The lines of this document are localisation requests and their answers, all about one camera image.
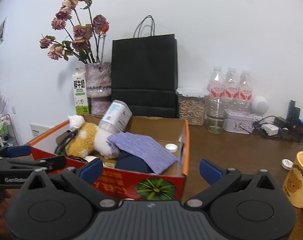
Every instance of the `red cardboard box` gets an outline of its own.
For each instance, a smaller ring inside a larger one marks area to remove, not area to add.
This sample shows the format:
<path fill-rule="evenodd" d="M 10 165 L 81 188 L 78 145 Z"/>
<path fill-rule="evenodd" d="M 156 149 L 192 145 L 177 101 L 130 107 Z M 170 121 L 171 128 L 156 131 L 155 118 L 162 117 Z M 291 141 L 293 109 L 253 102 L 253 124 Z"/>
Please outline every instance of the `red cardboard box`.
<path fill-rule="evenodd" d="M 98 124 L 101 117 L 90 114 L 84 115 L 86 122 Z M 69 130 L 69 121 L 66 121 L 29 142 L 35 160 L 53 155 L 57 146 L 56 140 Z M 189 165 L 189 127 L 186 120 L 160 117 L 133 116 L 126 130 L 134 134 L 151 136 L 161 145 L 174 143 L 178 150 L 174 153 L 178 162 L 169 167 L 161 175 L 118 170 L 117 160 L 105 159 L 98 152 L 92 155 L 100 157 L 104 163 L 101 177 L 93 186 L 101 192 L 118 198 L 133 198 L 135 200 L 169 200 L 180 199 L 184 183 L 188 174 Z M 79 168 L 84 163 L 67 158 L 66 167 Z"/>

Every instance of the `yellow and white plush toy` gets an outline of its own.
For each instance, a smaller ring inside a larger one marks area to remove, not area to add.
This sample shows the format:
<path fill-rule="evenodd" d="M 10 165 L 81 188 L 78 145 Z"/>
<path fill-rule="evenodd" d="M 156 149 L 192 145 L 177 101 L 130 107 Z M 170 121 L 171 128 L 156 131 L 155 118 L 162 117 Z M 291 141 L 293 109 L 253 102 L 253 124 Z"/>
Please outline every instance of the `yellow and white plush toy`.
<path fill-rule="evenodd" d="M 119 149 L 108 144 L 107 138 L 112 133 L 100 129 L 94 123 L 85 122 L 81 115 L 68 116 L 68 119 L 70 129 L 78 129 L 78 133 L 66 146 L 67 155 L 85 158 L 95 150 L 106 159 L 115 159 L 119 156 Z"/>

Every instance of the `wooden table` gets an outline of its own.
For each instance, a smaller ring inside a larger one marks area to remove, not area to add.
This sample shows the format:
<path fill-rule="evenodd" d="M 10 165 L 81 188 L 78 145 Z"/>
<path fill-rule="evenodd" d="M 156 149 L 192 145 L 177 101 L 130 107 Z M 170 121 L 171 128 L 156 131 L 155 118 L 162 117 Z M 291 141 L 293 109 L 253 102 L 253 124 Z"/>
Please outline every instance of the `wooden table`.
<path fill-rule="evenodd" d="M 234 167 L 243 174 L 255 174 L 267 169 L 282 185 L 288 171 L 282 168 L 281 160 L 294 160 L 296 153 L 303 151 L 303 145 L 286 141 L 273 141 L 260 136 L 230 132 L 213 134 L 202 126 L 190 127 L 190 160 L 182 201 L 198 194 L 209 185 L 199 174 L 199 162 L 203 158 L 222 168 Z M 297 222 L 290 240 L 303 240 L 303 211 L 296 209 Z"/>

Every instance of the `yellow mug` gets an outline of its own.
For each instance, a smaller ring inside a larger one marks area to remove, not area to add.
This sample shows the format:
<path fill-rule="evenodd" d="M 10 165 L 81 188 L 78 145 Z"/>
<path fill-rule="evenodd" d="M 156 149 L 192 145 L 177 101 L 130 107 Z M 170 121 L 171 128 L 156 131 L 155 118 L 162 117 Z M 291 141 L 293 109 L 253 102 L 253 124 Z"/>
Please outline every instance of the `yellow mug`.
<path fill-rule="evenodd" d="M 282 190 L 293 206 L 303 208 L 303 152 L 297 153 L 293 167 L 282 185 Z"/>

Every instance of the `green pumpkin print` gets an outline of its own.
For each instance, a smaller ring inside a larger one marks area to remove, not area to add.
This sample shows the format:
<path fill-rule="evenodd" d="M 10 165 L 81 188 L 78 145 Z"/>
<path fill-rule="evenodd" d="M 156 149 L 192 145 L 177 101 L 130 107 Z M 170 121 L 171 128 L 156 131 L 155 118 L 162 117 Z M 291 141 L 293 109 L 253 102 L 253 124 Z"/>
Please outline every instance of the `green pumpkin print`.
<path fill-rule="evenodd" d="M 176 187 L 167 180 L 152 178 L 139 182 L 136 192 L 143 200 L 171 200 L 175 197 Z"/>

